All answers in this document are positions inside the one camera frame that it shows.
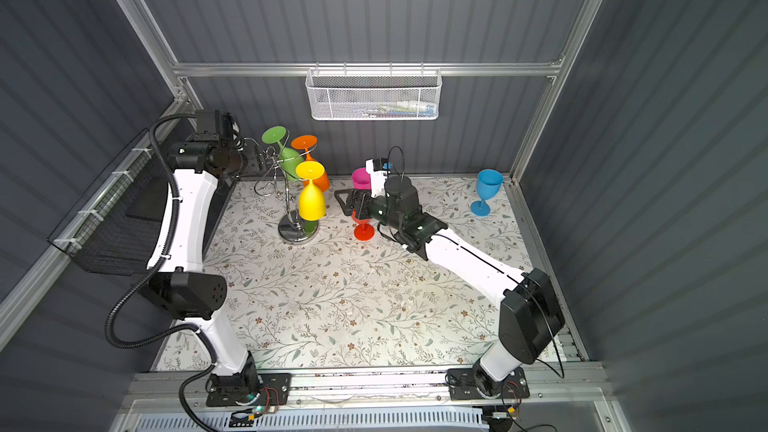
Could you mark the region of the pink wine glass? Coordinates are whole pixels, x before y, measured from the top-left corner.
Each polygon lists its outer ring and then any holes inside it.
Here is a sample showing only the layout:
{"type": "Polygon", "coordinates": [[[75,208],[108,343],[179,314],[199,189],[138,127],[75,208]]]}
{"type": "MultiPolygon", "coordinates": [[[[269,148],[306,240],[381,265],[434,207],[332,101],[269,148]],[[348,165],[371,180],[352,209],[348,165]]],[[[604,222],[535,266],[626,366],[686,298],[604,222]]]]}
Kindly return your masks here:
{"type": "Polygon", "coordinates": [[[356,169],[351,175],[353,187],[357,190],[370,190],[371,177],[365,167],[356,169]]]}

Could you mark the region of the yellow wine glass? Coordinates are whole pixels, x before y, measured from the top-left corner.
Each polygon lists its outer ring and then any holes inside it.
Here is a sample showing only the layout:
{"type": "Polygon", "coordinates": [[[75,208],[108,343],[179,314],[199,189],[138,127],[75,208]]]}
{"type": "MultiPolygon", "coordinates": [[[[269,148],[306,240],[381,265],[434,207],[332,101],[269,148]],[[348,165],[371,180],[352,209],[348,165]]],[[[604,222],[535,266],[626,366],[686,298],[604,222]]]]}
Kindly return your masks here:
{"type": "Polygon", "coordinates": [[[306,221],[319,221],[326,214],[326,201],[321,188],[315,183],[325,174],[317,161],[305,161],[296,167],[298,177],[306,182],[298,198],[298,212],[306,221]]]}

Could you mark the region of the red wine glass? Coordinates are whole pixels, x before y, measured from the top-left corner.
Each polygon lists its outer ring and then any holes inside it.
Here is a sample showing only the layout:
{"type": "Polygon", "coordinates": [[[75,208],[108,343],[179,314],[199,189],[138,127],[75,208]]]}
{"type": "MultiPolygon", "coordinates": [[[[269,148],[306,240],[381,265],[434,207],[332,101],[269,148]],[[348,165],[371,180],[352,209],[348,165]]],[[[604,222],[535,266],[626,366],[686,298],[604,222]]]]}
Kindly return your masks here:
{"type": "Polygon", "coordinates": [[[370,224],[369,219],[359,219],[356,216],[353,216],[352,219],[356,224],[354,229],[354,237],[358,241],[365,242],[371,240],[374,237],[375,228],[370,224]]]}

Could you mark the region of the orange wine glass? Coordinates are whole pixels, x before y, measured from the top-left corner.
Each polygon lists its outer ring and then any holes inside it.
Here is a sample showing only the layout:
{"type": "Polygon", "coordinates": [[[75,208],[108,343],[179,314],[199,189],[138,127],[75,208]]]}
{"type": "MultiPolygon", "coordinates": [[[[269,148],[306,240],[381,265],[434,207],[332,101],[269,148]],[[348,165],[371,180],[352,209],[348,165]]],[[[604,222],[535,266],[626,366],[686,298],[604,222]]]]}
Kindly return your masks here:
{"type": "MultiPolygon", "coordinates": [[[[302,153],[305,161],[316,161],[316,158],[312,155],[318,144],[318,138],[314,135],[305,134],[296,137],[291,141],[291,146],[302,153]]],[[[322,192],[326,192],[330,187],[330,181],[327,173],[324,172],[322,176],[314,180],[314,184],[317,185],[322,192]]]]}

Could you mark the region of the blue wine glass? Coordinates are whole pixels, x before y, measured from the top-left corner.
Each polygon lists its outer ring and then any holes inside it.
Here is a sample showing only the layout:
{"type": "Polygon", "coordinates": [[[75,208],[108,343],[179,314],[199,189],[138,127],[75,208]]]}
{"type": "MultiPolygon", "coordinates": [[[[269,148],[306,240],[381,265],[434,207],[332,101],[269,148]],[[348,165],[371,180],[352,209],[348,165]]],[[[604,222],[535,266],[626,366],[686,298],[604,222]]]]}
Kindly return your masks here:
{"type": "Polygon", "coordinates": [[[484,169],[477,175],[476,192],[478,200],[470,206],[471,212],[479,217],[485,217],[490,214],[488,201],[493,198],[501,189],[504,176],[494,169],[484,169]]]}

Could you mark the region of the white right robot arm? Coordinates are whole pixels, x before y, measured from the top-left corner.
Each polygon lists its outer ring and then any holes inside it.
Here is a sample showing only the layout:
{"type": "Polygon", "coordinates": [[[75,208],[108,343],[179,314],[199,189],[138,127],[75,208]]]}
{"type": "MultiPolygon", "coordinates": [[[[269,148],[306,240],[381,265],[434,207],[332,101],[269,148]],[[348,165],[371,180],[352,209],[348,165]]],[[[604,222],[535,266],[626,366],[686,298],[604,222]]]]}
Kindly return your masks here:
{"type": "Polygon", "coordinates": [[[463,240],[448,224],[425,212],[415,191],[375,197],[369,190],[334,193],[347,217],[393,229],[389,240],[461,278],[499,312],[497,339],[473,365],[478,393],[496,398],[521,365],[532,365],[565,325],[549,276],[494,259],[463,240]]]}

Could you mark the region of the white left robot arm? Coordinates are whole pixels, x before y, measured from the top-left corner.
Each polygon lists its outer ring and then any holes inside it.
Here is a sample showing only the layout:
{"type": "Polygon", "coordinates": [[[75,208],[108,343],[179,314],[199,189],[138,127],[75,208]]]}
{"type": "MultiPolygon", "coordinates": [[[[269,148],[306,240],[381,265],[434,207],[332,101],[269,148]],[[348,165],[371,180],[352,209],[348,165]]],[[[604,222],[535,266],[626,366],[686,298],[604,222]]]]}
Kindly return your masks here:
{"type": "Polygon", "coordinates": [[[171,147],[167,165],[174,186],[168,195],[160,236],[148,264],[162,264],[140,294],[167,312],[211,355],[206,390],[210,405],[253,403],[262,382],[253,357],[222,311],[226,280],[204,272],[204,238],[219,179],[242,165],[239,151],[218,134],[195,134],[171,147]]]}

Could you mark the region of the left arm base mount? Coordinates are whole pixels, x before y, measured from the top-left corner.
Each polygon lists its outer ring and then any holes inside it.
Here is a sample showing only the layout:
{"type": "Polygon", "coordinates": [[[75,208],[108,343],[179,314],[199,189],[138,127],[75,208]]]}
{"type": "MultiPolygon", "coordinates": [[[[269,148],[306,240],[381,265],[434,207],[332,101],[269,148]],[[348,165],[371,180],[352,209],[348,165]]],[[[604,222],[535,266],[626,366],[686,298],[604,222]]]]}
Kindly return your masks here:
{"type": "Polygon", "coordinates": [[[255,368],[232,376],[211,374],[205,388],[208,407],[282,406],[287,403],[292,375],[261,373],[255,368]]]}

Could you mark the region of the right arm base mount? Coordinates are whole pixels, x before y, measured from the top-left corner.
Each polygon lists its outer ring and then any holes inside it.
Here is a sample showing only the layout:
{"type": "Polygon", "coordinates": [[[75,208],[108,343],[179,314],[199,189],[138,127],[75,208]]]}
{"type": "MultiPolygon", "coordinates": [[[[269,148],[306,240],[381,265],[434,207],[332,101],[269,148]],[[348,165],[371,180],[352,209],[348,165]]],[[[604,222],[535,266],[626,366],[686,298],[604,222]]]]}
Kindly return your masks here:
{"type": "Polygon", "coordinates": [[[452,400],[504,399],[522,400],[530,397],[524,370],[514,369],[505,379],[496,381],[478,365],[472,368],[451,368],[444,376],[452,400]]]}

